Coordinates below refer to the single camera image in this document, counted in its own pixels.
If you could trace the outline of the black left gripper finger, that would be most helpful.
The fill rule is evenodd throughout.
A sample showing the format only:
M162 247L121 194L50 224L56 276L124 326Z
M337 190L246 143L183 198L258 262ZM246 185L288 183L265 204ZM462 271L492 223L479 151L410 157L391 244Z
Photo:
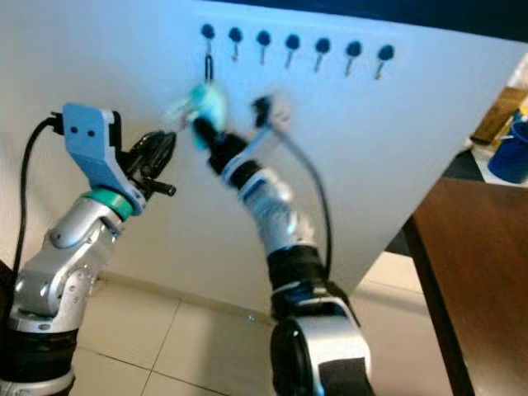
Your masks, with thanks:
M163 131L159 130L159 140L161 143L158 144L158 175L163 173L172 162L172 158L177 147L178 134L174 131Z
M137 171L140 175L161 174L161 143L161 132L148 132L137 140Z

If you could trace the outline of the light green carabiner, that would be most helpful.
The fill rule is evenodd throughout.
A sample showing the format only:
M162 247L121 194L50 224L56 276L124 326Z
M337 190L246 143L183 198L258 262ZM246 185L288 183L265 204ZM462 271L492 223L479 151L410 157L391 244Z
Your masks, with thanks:
M177 129L186 128L199 117L199 106L192 96L186 96L180 101L171 103L168 109L163 112L162 121L166 127Z

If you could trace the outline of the teal plush toy keychain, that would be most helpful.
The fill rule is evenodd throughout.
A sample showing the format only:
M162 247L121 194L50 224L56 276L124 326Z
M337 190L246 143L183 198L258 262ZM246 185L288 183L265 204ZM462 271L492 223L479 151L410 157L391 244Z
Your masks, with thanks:
M222 131L226 130L225 124L228 107L222 87L219 87L218 84L214 82L202 82L196 84L186 96L192 96L196 99L199 118L207 118L216 129ZM189 124L186 128L179 130L185 130L188 127L192 127L192 125Z

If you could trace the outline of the dark wooden table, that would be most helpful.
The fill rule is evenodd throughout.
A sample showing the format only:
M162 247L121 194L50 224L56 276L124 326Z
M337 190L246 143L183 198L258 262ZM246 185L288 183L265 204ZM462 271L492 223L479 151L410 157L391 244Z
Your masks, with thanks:
M528 396L528 188L439 178L403 226L454 396Z

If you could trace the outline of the blue plastic bucket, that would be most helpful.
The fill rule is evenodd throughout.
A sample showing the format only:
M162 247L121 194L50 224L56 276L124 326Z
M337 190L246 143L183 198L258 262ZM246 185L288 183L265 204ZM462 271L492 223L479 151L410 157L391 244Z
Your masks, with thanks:
M510 122L501 141L487 169L505 182L528 182L528 118Z

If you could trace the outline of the black knob wall hook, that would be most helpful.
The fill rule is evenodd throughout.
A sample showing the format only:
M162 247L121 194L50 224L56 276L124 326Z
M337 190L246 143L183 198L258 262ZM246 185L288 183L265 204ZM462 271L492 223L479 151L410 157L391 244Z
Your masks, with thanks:
M322 61L329 52L331 52L331 41L327 37L320 38L314 42L316 58L314 58L313 71L316 74L319 73L322 67Z
M243 33L240 27L233 26L228 30L228 38L233 43L233 52L231 52L231 60L234 63L240 59L240 45L243 41Z
M358 60L363 52L363 45L360 41L354 40L347 43L344 53L346 53L346 67L344 68L343 77L350 77L353 72L355 61Z
M271 46L271 33L267 30L261 30L256 36L257 45L259 45L259 64L264 67L267 60L267 51Z
M298 53L298 50L301 48L301 38L297 34L290 34L285 39L285 47L287 49L287 55L285 58L285 69L290 69L293 60Z
M206 55L211 56L212 54L212 43L214 43L215 37L215 28L211 24L203 24L200 28L201 36L205 38L206 41Z
M384 67L395 57L395 46L382 45L377 52L377 64L374 72L374 80L380 80L384 76Z

